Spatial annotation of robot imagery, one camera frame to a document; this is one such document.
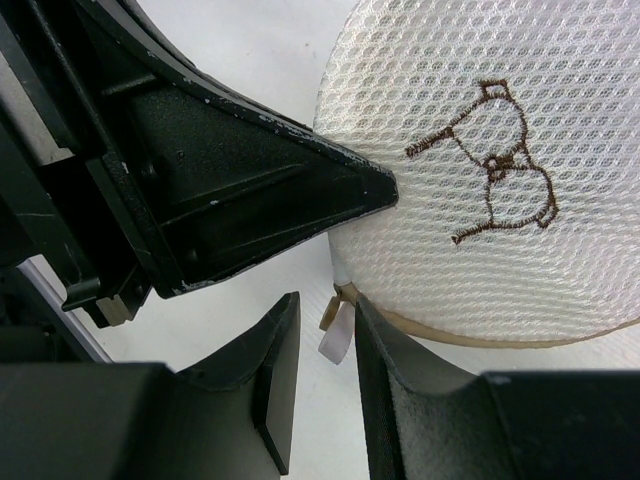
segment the brown thread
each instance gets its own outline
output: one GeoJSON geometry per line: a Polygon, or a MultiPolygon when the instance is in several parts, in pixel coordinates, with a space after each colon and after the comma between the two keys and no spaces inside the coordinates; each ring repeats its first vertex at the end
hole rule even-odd
{"type": "Polygon", "coordinates": [[[428,150],[436,143],[446,140],[448,138],[453,139],[460,149],[464,152],[464,154],[471,160],[473,163],[478,165],[481,168],[484,168],[487,171],[487,183],[485,186],[485,195],[484,200],[487,206],[487,210],[489,212],[489,220],[487,222],[478,224],[474,227],[468,228],[466,230],[461,230],[456,234],[451,236],[451,240],[456,245],[459,245],[462,240],[472,235],[476,235],[485,230],[493,230],[493,229],[516,229],[522,228],[525,225],[529,225],[530,223],[536,222],[538,227],[542,229],[546,229],[549,224],[553,221],[553,219],[558,214],[558,206],[556,204],[556,197],[553,192],[553,184],[551,183],[551,178],[546,170],[538,165],[535,165],[531,160],[531,155],[529,154],[529,149],[527,148],[527,134],[528,134],[528,126],[527,120],[525,118],[524,112],[520,105],[516,103],[516,101],[511,96],[509,92],[509,87],[507,85],[506,80],[484,80],[479,82],[480,88],[482,90],[482,96],[473,102],[470,107],[466,108],[461,114],[459,114],[455,119],[453,119],[449,125],[439,132],[429,135],[422,140],[410,145],[405,149],[405,152],[409,158],[413,158],[418,154],[428,150]],[[471,155],[469,150],[464,146],[463,142],[456,137],[454,132],[454,127],[464,120],[471,112],[473,112],[476,108],[487,103],[491,100],[506,100],[513,105],[520,120],[522,122],[522,134],[520,136],[519,141],[509,149],[506,155],[502,156],[490,156],[484,162],[476,159],[471,155]],[[525,162],[523,165],[516,165],[514,162],[514,156],[516,154],[522,154],[525,158],[525,162]],[[522,220],[512,221],[512,222],[496,222],[493,215],[493,205],[491,204],[491,186],[493,184],[498,183],[501,180],[504,180],[507,176],[507,172],[509,171],[536,171],[540,173],[545,181],[547,186],[547,202],[544,207],[535,215],[531,215],[529,217],[523,218],[522,220]]]}

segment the white surface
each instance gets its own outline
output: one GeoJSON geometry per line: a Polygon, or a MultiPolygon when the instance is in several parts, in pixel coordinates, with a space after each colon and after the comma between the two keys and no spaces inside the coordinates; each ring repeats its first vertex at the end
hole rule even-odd
{"type": "MultiPolygon", "coordinates": [[[[144,0],[165,35],[201,69],[271,108],[311,123],[324,65],[353,0],[144,0]]],[[[322,357],[318,323],[332,294],[326,236],[228,282],[172,300],[151,294],[134,322],[87,328],[117,361],[159,360],[181,369],[251,325],[286,292],[302,297],[292,480],[365,480],[366,447],[354,349],[340,366],[322,357]]],[[[433,350],[464,368],[639,367],[635,328],[545,351],[433,350]]]]}
{"type": "Polygon", "coordinates": [[[474,339],[640,319],[640,3],[453,5],[364,0],[327,65],[314,129],[400,192],[329,233],[354,285],[474,339]]]}

